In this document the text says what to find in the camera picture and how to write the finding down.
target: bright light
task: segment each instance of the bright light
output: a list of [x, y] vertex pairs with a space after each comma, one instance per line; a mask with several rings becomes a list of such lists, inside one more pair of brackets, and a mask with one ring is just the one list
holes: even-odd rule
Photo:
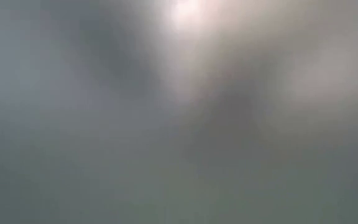
[[206, 17], [202, 0], [179, 0], [170, 6], [170, 20], [177, 32], [194, 33], [203, 28]]

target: blurred object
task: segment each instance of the blurred object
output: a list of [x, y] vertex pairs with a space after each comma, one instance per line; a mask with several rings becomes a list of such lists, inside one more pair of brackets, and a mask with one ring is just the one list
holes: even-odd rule
[[358, 1], [0, 0], [0, 223], [358, 223]]

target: fog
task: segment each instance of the fog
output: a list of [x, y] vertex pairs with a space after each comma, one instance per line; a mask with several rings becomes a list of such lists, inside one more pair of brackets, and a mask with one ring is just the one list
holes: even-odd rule
[[358, 1], [0, 0], [0, 223], [358, 223]]

